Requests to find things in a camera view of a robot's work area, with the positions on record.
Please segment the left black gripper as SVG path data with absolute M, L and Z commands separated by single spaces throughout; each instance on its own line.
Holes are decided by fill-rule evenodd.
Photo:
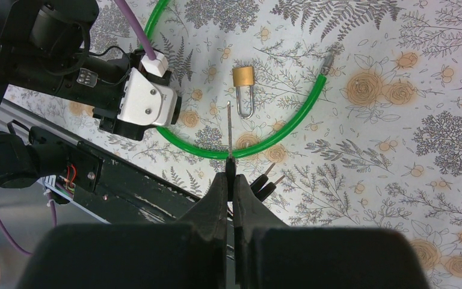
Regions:
M 118 120 L 120 103 L 124 97 L 125 82 L 130 69 L 138 67 L 143 52 L 133 52 L 121 59 L 102 60 L 96 55 L 89 56 L 78 72 L 62 78 L 54 93 L 56 97 L 79 102 L 93 107 L 93 117 L 99 119 L 99 128 L 133 140 L 142 140 L 145 130 L 160 126 L 139 126 Z M 161 84 L 170 87 L 169 81 Z

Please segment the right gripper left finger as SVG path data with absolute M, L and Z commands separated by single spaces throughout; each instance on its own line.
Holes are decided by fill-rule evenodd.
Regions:
M 173 223 L 57 226 L 19 288 L 224 288 L 227 178 Z

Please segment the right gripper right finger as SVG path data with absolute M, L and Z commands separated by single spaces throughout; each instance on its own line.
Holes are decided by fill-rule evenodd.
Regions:
M 241 288 L 428 288 L 399 232 L 291 227 L 252 192 L 233 184 L 236 283 Z

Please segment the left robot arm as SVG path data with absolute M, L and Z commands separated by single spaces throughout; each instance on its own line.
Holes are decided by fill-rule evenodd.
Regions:
M 10 85 L 92 107 L 99 128 L 132 140 L 174 125 L 181 98 L 165 56 L 90 49 L 96 1 L 0 1 L 0 105 Z

